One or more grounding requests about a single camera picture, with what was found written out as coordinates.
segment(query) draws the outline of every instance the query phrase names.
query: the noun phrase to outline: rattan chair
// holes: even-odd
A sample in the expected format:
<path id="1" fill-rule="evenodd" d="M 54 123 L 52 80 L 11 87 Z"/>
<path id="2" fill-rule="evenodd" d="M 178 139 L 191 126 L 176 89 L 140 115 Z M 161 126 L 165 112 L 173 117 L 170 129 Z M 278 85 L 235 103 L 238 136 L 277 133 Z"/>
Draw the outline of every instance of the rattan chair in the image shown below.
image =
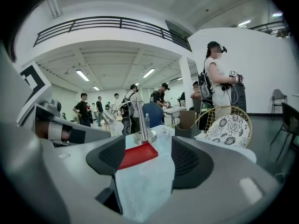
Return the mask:
<path id="1" fill-rule="evenodd" d="M 200 124 L 200 121 L 203 120 L 204 118 L 204 122 L 206 123 L 206 127 L 205 127 L 205 130 L 204 132 L 206 133 L 209 128 L 212 126 L 212 124 L 215 122 L 215 110 L 216 109 L 220 109 L 220 108 L 227 108 L 226 111 L 227 113 L 225 113 L 225 115 L 239 115 L 241 116 L 243 119 L 245 119 L 248 123 L 248 127 L 249 127 L 249 139 L 245 145 L 245 147 L 249 144 L 250 142 L 250 139 L 251 139 L 251 135 L 252 135 L 252 124 L 251 124 L 251 120 L 248 116 L 248 114 L 243 111 L 242 109 L 238 108 L 238 107 L 235 107 L 235 106 L 231 106 L 231 105 L 227 105 L 227 106 L 219 106 L 219 107 L 215 107 L 215 108 L 212 108 L 206 112 L 204 112 L 203 114 L 201 114 L 198 119 L 195 121 L 195 123 L 198 121 L 198 127 L 199 127 L 199 124 Z"/>

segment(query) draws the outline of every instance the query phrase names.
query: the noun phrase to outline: blue chair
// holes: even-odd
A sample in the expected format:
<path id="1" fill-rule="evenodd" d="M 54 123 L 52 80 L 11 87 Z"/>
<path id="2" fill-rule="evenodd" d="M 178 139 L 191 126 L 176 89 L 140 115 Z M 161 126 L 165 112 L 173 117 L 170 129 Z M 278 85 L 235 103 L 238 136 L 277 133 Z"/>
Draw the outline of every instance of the blue chair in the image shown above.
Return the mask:
<path id="1" fill-rule="evenodd" d="M 144 104 L 143 107 L 143 114 L 149 114 L 149 127 L 156 127 L 158 125 L 164 125 L 162 122 L 163 117 L 163 110 L 157 103 L 147 103 Z"/>

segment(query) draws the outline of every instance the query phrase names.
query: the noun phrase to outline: black cap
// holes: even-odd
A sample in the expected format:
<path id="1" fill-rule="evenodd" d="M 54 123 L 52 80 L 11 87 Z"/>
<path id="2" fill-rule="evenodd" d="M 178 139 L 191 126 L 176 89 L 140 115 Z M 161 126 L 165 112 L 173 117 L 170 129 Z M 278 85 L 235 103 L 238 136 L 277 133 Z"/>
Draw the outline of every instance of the black cap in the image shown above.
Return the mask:
<path id="1" fill-rule="evenodd" d="M 137 85 L 132 84 L 132 85 L 130 86 L 130 90 L 134 89 L 135 87 L 137 88 Z"/>
<path id="2" fill-rule="evenodd" d="M 169 90 L 168 89 L 168 84 L 167 83 L 163 83 L 161 86 L 165 87 L 165 89 Z"/>
<path id="3" fill-rule="evenodd" d="M 209 42 L 209 44 L 207 45 L 208 48 L 212 48 L 212 47 L 220 47 L 220 44 L 218 42 Z"/>

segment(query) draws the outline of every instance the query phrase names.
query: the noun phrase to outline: lamp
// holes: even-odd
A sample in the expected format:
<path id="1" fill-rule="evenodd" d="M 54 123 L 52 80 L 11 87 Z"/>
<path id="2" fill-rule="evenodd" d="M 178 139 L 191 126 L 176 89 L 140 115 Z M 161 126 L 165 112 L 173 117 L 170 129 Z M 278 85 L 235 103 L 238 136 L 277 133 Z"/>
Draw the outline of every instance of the lamp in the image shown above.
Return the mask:
<path id="1" fill-rule="evenodd" d="M 146 143 L 146 142 L 153 143 L 157 139 L 157 133 L 155 132 L 155 130 L 146 128 L 144 114 L 143 114 L 142 106 L 141 106 L 142 100 L 126 101 L 126 102 L 120 104 L 119 106 L 117 106 L 114 110 L 112 110 L 112 112 L 116 112 L 120 108 L 122 108 L 124 105 L 132 103 L 132 102 L 137 102 L 137 105 L 138 105 L 139 127 L 140 127 L 140 131 L 133 135 L 134 143 L 139 144 L 139 145 Z M 102 113 L 102 118 L 105 121 L 105 123 L 108 125 L 111 125 L 116 120 L 116 116 L 113 113 L 110 113 L 108 111 L 104 111 Z"/>

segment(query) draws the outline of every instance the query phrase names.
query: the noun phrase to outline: railing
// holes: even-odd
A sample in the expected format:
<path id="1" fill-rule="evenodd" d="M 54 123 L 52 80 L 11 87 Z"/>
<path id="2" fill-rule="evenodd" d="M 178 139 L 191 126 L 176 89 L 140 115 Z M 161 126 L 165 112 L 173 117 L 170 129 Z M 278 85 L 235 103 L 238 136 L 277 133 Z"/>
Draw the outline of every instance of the railing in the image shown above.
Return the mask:
<path id="1" fill-rule="evenodd" d="M 60 23 L 58 25 L 55 25 L 53 27 L 45 29 L 44 31 L 39 32 L 37 34 L 37 39 L 33 47 L 54 36 L 87 28 L 120 28 L 136 30 L 159 36 L 163 39 L 174 42 L 177 45 L 180 45 L 190 50 L 187 40 L 179 37 L 177 34 L 174 34 L 164 28 L 144 21 L 115 16 L 85 17 Z"/>
<path id="2" fill-rule="evenodd" d="M 279 38 L 288 38 L 291 36 L 291 30 L 288 28 L 287 24 L 284 21 L 270 22 L 250 28 L 250 30 L 264 32 Z"/>

